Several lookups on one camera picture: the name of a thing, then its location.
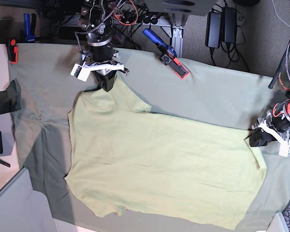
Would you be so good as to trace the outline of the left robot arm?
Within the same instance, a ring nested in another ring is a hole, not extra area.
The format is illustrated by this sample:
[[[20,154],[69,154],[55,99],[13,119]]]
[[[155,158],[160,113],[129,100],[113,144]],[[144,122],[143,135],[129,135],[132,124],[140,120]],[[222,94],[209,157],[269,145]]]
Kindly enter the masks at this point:
[[[286,91],[286,99],[276,103],[265,117],[258,118],[252,126],[249,135],[251,147],[267,146],[274,141],[290,145],[290,40],[268,88],[272,89],[276,82]]]

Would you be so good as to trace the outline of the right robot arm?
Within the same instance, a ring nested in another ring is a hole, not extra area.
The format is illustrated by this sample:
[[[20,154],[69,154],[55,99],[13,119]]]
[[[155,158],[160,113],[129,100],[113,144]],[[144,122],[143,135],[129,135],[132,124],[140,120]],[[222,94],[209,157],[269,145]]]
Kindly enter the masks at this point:
[[[118,71],[125,72],[124,65],[115,60],[118,51],[112,45],[113,14],[120,0],[86,0],[81,7],[79,26],[74,33],[79,45],[80,62],[74,64],[71,76],[87,81],[93,72],[100,88],[108,92],[113,88]],[[79,36],[84,35],[87,46],[80,46]]]

